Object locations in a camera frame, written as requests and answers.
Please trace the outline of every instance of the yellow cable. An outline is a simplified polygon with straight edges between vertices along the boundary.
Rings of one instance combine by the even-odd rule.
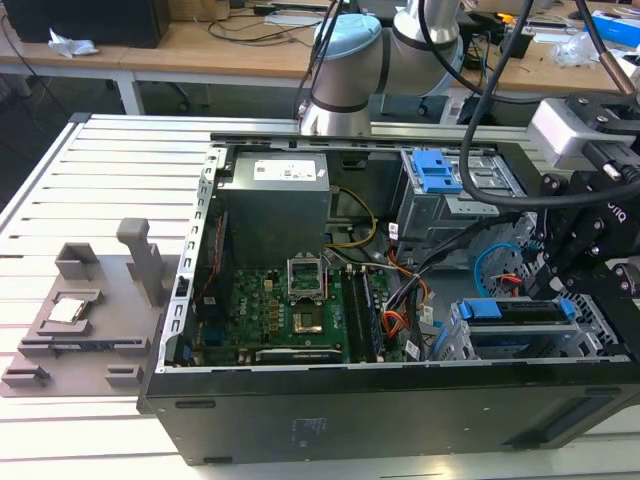
[[[356,195],[352,190],[349,190],[346,187],[338,187],[338,190],[342,190],[344,192],[347,192],[349,195],[352,195],[353,198],[355,198],[356,201],[362,206],[362,208],[364,208],[367,211],[367,213],[371,217],[371,231],[369,232],[369,235],[367,235],[367,238],[365,238],[364,240],[358,240],[357,242],[327,243],[325,244],[325,247],[352,248],[352,247],[359,247],[360,245],[366,245],[376,235],[376,230],[378,228],[378,219],[375,217],[375,215],[373,214],[371,209],[367,206],[367,204],[364,202],[364,200],[362,200],[362,198]]]

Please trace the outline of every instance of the gray floor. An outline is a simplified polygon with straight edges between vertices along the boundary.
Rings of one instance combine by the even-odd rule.
[[[50,82],[50,90],[68,112],[120,114],[122,107],[117,90],[110,90],[101,80],[42,79]],[[41,83],[29,79],[32,95],[22,99],[12,92],[0,102],[0,210],[11,199],[31,169],[40,160],[66,123],[66,115],[52,102]],[[211,103],[207,105],[205,87],[185,85],[191,109],[180,111],[181,98],[166,84],[143,83],[141,93],[149,115],[195,115],[253,118],[289,118],[293,89],[248,88],[236,86],[209,87]],[[7,83],[0,76],[0,91]],[[380,96],[372,97],[371,118],[374,121],[434,123],[444,106],[444,97],[429,99],[427,117],[417,115],[419,100],[415,97],[393,97],[387,102],[386,115],[380,115]],[[507,124],[514,120],[510,111]]]

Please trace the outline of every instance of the black computer tower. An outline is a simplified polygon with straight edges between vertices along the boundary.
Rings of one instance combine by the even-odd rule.
[[[168,0],[5,0],[23,42],[47,42],[49,29],[100,45],[155,48],[169,28]]]

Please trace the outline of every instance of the gray power supply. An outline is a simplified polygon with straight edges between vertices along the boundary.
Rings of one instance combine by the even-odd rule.
[[[281,268],[299,253],[322,253],[329,205],[324,154],[241,153],[233,179],[218,192],[239,268]]]

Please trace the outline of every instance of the wooden tabletop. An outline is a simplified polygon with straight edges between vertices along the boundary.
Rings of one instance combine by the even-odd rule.
[[[301,78],[307,69],[313,28],[282,33],[286,26],[262,23],[262,18],[231,18],[223,23],[226,35],[234,39],[256,38],[281,33],[273,46],[248,46],[211,36],[208,23],[173,22],[157,49],[130,48],[120,60],[120,66],[132,70],[162,72],[218,73],[228,75],[257,75]],[[240,31],[231,31],[243,27]],[[211,29],[223,36],[225,30],[217,25]]]
[[[611,11],[615,5],[607,3],[589,2],[591,11]],[[548,14],[567,17],[576,11],[575,4],[565,0],[564,5],[554,7]],[[582,29],[582,22],[575,22],[576,27]],[[553,45],[531,41],[525,57],[521,60],[512,58],[500,77],[498,89],[519,90],[532,92],[559,92],[572,90],[612,90],[617,91],[613,81],[609,78],[599,63],[591,66],[561,68],[555,64],[551,51]],[[487,64],[493,66],[500,58],[499,47],[491,45]],[[480,80],[479,71],[465,71],[465,78],[477,84]]]
[[[65,67],[95,67],[95,68],[120,68],[120,60],[127,53],[129,47],[116,47],[100,45],[100,53],[95,55],[80,55],[74,58],[63,57],[49,48],[46,43],[22,43],[9,22],[4,22],[5,30],[11,43],[29,64],[52,65]],[[11,45],[0,30],[0,63],[21,63],[20,57],[11,48]]]
[[[589,2],[589,6],[592,10],[613,8],[610,4],[596,2]],[[563,6],[554,7],[549,13],[566,17],[573,11],[575,11],[574,3],[565,0]],[[100,53],[73,59],[57,55],[46,44],[22,43],[13,30],[9,31],[9,35],[20,53],[29,63],[35,65],[286,78],[301,78],[307,68],[310,53],[307,45],[312,41],[312,28],[291,33],[302,43],[291,41],[280,45],[257,47],[214,38],[207,33],[207,26],[206,23],[174,22],[157,49],[98,45]],[[224,26],[228,29],[226,34],[233,38],[258,37],[287,28],[264,24],[261,18],[252,17],[232,18],[225,21]],[[213,31],[220,35],[225,33],[219,26],[214,26]],[[290,37],[283,34],[274,41],[287,39]],[[613,82],[600,64],[593,67],[560,68],[550,57],[551,49],[552,45],[532,41],[524,59],[509,61],[502,74],[499,88],[537,92],[615,90]],[[499,55],[498,47],[492,45],[488,64],[494,65]],[[20,63],[19,57],[2,35],[0,35],[0,63]],[[464,75],[474,83],[480,80],[478,71],[465,71]]]

